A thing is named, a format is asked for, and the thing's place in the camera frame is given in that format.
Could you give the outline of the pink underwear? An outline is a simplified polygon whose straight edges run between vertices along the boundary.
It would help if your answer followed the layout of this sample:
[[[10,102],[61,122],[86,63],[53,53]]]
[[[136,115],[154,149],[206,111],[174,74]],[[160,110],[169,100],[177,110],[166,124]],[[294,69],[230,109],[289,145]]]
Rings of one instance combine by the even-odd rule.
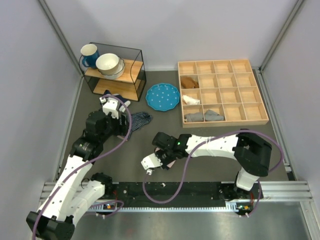
[[[167,168],[167,169],[170,169],[170,168],[175,164],[175,162],[176,162],[176,161],[170,162],[169,164],[166,165],[166,168]]]

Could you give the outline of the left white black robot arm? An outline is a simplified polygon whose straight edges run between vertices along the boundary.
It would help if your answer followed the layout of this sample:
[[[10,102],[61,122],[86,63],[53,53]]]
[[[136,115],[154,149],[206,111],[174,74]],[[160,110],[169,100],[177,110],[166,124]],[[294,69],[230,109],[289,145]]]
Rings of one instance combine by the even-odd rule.
[[[82,136],[72,145],[64,170],[45,202],[31,211],[26,222],[32,239],[69,240],[79,220],[99,199],[109,198],[114,191],[111,178],[96,173],[79,194],[76,193],[84,176],[94,163],[106,157],[104,143],[112,135],[128,136],[132,128],[130,112],[112,118],[102,110],[91,112]]]

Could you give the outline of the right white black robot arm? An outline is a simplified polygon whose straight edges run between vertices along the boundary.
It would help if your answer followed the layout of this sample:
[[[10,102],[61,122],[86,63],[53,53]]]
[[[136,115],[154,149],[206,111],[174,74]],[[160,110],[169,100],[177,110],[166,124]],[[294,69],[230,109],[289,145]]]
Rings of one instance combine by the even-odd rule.
[[[237,161],[241,169],[237,173],[233,192],[239,198],[249,195],[254,183],[269,174],[272,145],[247,129],[218,139],[194,134],[180,134],[175,138],[158,132],[152,144],[155,146],[154,152],[141,161],[147,171],[169,169],[171,163],[187,157],[221,157]]]

